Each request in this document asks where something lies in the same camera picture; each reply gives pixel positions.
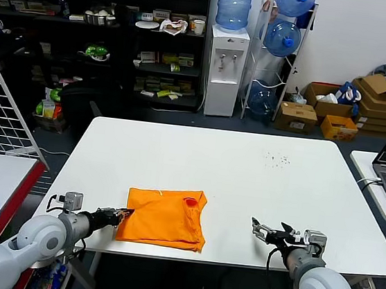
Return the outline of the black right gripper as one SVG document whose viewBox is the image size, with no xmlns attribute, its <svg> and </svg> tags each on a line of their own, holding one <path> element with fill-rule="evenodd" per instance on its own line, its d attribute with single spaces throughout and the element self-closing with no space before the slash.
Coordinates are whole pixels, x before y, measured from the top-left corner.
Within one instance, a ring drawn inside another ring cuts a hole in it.
<svg viewBox="0 0 386 289">
<path fill-rule="evenodd" d="M 282 222 L 283 232 L 275 232 L 267 225 L 262 225 L 255 217 L 252 217 L 252 233 L 264 243 L 273 244 L 282 254 L 288 254 L 289 247 L 299 247 L 303 243 L 303 235 L 293 229 L 292 226 Z"/>
</svg>

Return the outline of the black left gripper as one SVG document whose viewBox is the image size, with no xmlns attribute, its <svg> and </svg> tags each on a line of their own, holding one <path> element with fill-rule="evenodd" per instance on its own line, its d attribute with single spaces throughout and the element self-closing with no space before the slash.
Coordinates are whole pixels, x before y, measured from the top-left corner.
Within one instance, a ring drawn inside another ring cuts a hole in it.
<svg viewBox="0 0 386 289">
<path fill-rule="evenodd" d="M 106 226 L 112 226 L 117 227 L 118 226 L 118 219 L 124 220 L 128 218 L 130 215 L 134 213 L 134 209 L 129 208 L 121 208 L 121 209 L 114 209 L 114 208 L 98 208 L 96 210 L 96 226 L 97 227 L 106 227 Z"/>
</svg>

